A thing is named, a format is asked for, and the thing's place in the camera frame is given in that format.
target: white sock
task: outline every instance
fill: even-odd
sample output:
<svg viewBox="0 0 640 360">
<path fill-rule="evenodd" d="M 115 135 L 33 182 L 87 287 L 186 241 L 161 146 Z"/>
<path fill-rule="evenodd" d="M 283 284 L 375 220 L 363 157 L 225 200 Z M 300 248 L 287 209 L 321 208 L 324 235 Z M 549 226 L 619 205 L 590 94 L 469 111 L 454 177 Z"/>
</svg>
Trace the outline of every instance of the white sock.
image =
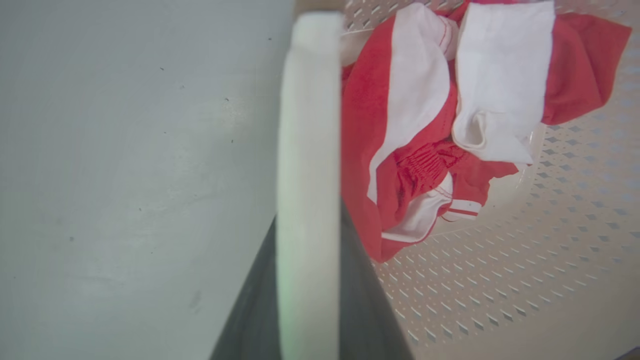
<svg viewBox="0 0 640 360">
<path fill-rule="evenodd" d="M 527 137 L 542 120 L 555 18 L 553 1 L 469 5 L 452 129 L 462 149 L 485 161 L 533 162 Z"/>
</svg>

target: laundry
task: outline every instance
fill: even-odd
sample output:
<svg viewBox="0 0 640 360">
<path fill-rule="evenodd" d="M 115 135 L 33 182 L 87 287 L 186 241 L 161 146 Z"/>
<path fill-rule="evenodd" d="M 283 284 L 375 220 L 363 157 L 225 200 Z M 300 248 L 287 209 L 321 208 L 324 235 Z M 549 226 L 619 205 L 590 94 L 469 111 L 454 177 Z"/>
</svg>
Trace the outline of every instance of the laundry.
<svg viewBox="0 0 640 360">
<path fill-rule="evenodd" d="M 475 19 L 482 14 L 493 21 Z M 345 57 L 357 60 L 342 78 L 342 196 L 376 261 L 424 240 L 438 217 L 475 219 L 488 200 L 490 180 L 517 173 L 522 166 L 514 163 L 533 161 L 524 143 L 533 126 L 566 122 L 602 106 L 630 33 L 589 15 L 555 17 L 552 3 L 464 2 L 447 16 L 411 4 L 370 36 L 359 34 L 366 43 Z M 528 22 L 536 24 L 520 29 Z M 465 43 L 483 31 L 482 48 Z M 518 45 L 503 36 L 509 33 L 534 37 L 538 52 L 529 56 L 530 49 L 520 49 L 528 40 Z M 513 53 L 492 52 L 503 45 Z M 474 52 L 483 60 L 469 61 Z M 516 77 L 518 65 L 510 61 L 523 56 L 535 64 Z M 568 69 L 576 60 L 584 70 Z M 583 73 L 590 75 L 582 79 Z M 485 85 L 494 94 L 478 91 Z M 478 136 L 482 141 L 475 141 Z M 461 145 L 461 139 L 474 141 Z"/>
<path fill-rule="evenodd" d="M 456 72 L 453 140 L 485 161 L 533 163 L 526 139 L 542 119 L 556 13 L 552 1 L 469 4 Z"/>
<path fill-rule="evenodd" d="M 630 35 L 630 27 L 592 15 L 558 15 L 542 122 L 562 124 L 604 106 Z"/>
</svg>

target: white cloth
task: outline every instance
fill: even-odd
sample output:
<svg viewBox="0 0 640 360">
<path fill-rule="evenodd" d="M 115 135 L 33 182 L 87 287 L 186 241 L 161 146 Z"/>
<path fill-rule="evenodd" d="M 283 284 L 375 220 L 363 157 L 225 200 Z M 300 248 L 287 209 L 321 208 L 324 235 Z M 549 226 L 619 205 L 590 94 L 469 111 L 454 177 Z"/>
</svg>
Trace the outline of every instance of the white cloth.
<svg viewBox="0 0 640 360">
<path fill-rule="evenodd" d="M 383 232 L 382 237 L 403 243 L 422 241 L 431 232 L 440 207 L 451 202 L 452 192 L 453 178 L 447 173 L 437 188 L 411 200 L 402 222 Z"/>
<path fill-rule="evenodd" d="M 378 201 L 376 169 L 438 115 L 449 95 L 449 68 L 458 27 L 414 3 L 396 13 L 389 75 L 387 132 L 369 164 L 367 197 Z"/>
<path fill-rule="evenodd" d="M 462 149 L 485 161 L 533 163 L 527 138 L 542 120 L 555 18 L 553 1 L 469 4 L 452 129 Z"/>
</svg>

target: red cloth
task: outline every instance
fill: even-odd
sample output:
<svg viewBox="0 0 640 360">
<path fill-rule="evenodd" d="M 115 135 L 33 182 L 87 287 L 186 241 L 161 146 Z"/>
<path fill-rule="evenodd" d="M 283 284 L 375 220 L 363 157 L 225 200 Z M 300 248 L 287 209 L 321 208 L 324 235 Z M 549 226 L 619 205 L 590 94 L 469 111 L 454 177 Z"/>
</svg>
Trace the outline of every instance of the red cloth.
<svg viewBox="0 0 640 360">
<path fill-rule="evenodd" d="M 425 145 L 451 135 L 457 104 L 458 87 L 451 81 L 449 97 L 438 116 L 378 167 L 378 211 L 383 230 L 399 224 L 409 202 L 436 188 L 447 175 L 447 168 L 435 149 Z"/>
<path fill-rule="evenodd" d="M 380 216 L 378 207 L 367 197 L 369 163 L 382 146 L 385 128 L 371 123 L 387 123 L 388 81 L 375 79 L 389 77 L 391 65 L 391 35 L 396 18 L 391 17 L 378 25 L 353 64 L 342 98 L 342 198 L 356 227 L 365 250 L 376 261 L 386 261 L 382 255 Z M 344 121 L 362 119 L 362 121 Z"/>
<path fill-rule="evenodd" d="M 568 122 L 604 106 L 631 28 L 591 15 L 556 17 L 542 122 Z"/>
<path fill-rule="evenodd" d="M 468 1 L 448 17 L 462 21 Z M 378 203 L 367 197 L 368 164 L 380 148 L 387 131 L 371 124 L 386 124 L 388 82 L 375 79 L 390 75 L 391 34 L 395 17 L 380 24 L 365 44 L 363 53 L 342 77 L 343 119 L 365 119 L 342 123 L 342 197 L 367 253 L 376 261 L 392 258 L 413 243 L 383 239 L 381 233 L 402 222 L 409 202 L 435 189 L 451 173 L 454 204 L 442 206 L 438 215 L 474 217 L 455 205 L 484 205 L 489 180 L 516 173 L 513 164 L 481 161 L 454 145 L 448 138 L 457 106 L 457 88 L 452 81 L 449 97 L 437 118 L 411 142 L 394 151 L 376 169 Z M 561 124 L 603 106 L 610 98 L 616 67 L 630 36 L 630 28 L 590 15 L 562 14 L 552 33 L 554 45 L 547 79 L 542 122 Z"/>
</svg>

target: gray wall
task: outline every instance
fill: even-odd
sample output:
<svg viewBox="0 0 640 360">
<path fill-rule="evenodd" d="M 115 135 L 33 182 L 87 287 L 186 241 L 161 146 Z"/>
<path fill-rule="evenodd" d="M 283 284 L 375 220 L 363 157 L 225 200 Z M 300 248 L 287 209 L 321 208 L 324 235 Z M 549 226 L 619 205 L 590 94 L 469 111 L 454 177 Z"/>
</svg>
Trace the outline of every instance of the gray wall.
<svg viewBox="0 0 640 360">
<path fill-rule="evenodd" d="M 0 3 L 0 359 L 203 359 L 275 214 L 290 0 Z"/>
</svg>

